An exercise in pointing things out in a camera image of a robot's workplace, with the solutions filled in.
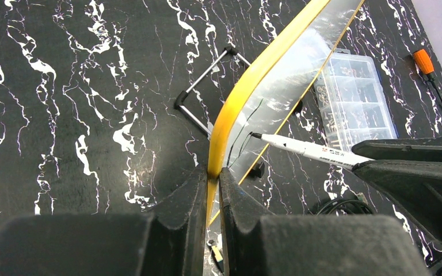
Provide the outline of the white whiteboard marker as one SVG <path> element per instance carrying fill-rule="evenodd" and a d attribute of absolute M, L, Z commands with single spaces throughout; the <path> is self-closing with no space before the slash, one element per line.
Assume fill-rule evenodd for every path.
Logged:
<path fill-rule="evenodd" d="M 339 149 L 337 150 L 323 145 L 292 139 L 281 135 L 269 135 L 255 132 L 251 133 L 250 135 L 281 150 L 303 155 L 307 158 L 336 165 L 347 170 L 352 170 L 357 164 L 372 161 L 371 158 L 366 158 L 351 152 L 345 152 Z"/>

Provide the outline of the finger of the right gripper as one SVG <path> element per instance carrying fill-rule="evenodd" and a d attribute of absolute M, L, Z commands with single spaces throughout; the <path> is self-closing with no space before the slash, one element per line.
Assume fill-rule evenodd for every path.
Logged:
<path fill-rule="evenodd" d="M 429 138 L 365 140 L 351 148 L 356 155 L 375 160 L 409 160 L 442 163 L 442 136 Z"/>
<path fill-rule="evenodd" d="M 416 226 L 442 244 L 442 163 L 373 160 L 352 169 Z"/>

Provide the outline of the yellow framed whiteboard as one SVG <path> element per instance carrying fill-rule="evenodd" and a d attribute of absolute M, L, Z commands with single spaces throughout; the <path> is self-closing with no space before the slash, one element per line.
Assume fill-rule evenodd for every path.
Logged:
<path fill-rule="evenodd" d="M 228 169 L 241 183 L 267 149 L 251 133 L 274 135 L 315 82 L 362 1 L 308 1 L 234 85 L 209 135 L 206 223 L 219 175 Z"/>

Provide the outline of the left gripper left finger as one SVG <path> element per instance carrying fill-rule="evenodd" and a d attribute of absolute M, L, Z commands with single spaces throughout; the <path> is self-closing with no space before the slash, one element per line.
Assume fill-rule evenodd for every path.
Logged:
<path fill-rule="evenodd" d="M 20 217 L 0 231 L 0 275 L 202 275 L 207 172 L 150 210 Z"/>

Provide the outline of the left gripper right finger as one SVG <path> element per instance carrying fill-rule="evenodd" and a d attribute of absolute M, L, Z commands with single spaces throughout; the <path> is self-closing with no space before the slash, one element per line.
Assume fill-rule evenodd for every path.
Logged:
<path fill-rule="evenodd" d="M 400 224 L 380 215 L 276 215 L 219 175 L 226 275 L 428 275 Z"/>

